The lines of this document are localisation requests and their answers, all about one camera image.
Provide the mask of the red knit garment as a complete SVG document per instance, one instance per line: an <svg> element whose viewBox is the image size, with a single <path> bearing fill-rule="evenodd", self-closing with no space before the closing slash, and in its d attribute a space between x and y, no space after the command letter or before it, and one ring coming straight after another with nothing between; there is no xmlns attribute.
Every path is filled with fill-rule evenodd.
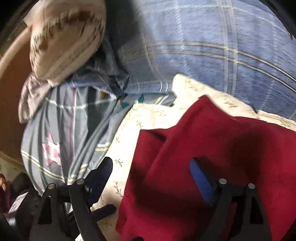
<svg viewBox="0 0 296 241"><path fill-rule="evenodd" d="M228 183L255 185L273 240L295 221L295 132L232 117L206 96L166 130L141 130L119 208L121 240L198 240L213 215L190 161Z"/></svg>

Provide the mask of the grey star-print bedsheet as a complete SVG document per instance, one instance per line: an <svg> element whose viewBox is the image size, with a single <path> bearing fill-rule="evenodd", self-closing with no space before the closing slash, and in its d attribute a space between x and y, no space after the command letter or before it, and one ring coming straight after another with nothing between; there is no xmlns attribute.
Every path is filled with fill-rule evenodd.
<svg viewBox="0 0 296 241"><path fill-rule="evenodd" d="M171 106L175 71L163 42L98 51L65 81L50 87L27 118L21 155L37 192L66 186L96 169L135 103Z"/></svg>

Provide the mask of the grey crumpled cloth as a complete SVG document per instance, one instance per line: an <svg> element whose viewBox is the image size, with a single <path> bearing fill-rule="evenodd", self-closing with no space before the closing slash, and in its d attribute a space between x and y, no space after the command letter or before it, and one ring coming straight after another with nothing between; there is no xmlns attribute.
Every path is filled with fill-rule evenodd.
<svg viewBox="0 0 296 241"><path fill-rule="evenodd" d="M30 73L23 84L18 102L18 121L21 124L27 123L35 115L47 93L58 85L60 83L40 80L34 73Z"/></svg>

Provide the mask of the cream leaf-print quilt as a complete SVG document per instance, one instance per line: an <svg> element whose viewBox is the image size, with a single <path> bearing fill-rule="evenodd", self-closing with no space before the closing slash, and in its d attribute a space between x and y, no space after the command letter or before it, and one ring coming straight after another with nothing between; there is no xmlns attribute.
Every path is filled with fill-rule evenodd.
<svg viewBox="0 0 296 241"><path fill-rule="evenodd" d="M174 77L173 90L177 95L177 99L172 107L146 103L134 104L121 122L106 152L106 155L113 160L113 172L102 197L93 205L93 209L100 208L108 203L118 207L115 214L98 222L107 240L121 240L119 233L116 231L116 224L141 130L166 130L175 126L200 97L206 96L215 106L229 116L253 118L295 132L294 120L262 110L254 111L251 106L235 97L217 91L184 75L178 74Z"/></svg>

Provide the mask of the brown padded headboard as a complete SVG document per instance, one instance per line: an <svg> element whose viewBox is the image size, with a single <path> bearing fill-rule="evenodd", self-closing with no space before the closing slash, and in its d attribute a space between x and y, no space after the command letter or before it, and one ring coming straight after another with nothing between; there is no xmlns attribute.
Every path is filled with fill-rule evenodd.
<svg viewBox="0 0 296 241"><path fill-rule="evenodd" d="M18 104L23 84L31 73L31 30L26 27L1 58L1 155L22 162L25 126L19 123Z"/></svg>

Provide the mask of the blue plaid pillow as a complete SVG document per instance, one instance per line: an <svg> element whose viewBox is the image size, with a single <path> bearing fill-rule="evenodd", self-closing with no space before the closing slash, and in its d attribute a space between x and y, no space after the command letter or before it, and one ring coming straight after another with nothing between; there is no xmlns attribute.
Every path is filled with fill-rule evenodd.
<svg viewBox="0 0 296 241"><path fill-rule="evenodd" d="M107 1L106 34L127 92L180 73L255 111L295 120L295 38L260 1Z"/></svg>

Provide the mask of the beige striped floral pillow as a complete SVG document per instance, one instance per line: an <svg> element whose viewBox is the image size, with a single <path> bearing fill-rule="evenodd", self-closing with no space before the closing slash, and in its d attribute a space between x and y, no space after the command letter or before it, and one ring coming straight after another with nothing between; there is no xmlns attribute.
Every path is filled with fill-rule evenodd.
<svg viewBox="0 0 296 241"><path fill-rule="evenodd" d="M97 51L105 27L105 1L40 1L30 40L32 72L40 80L64 81Z"/></svg>

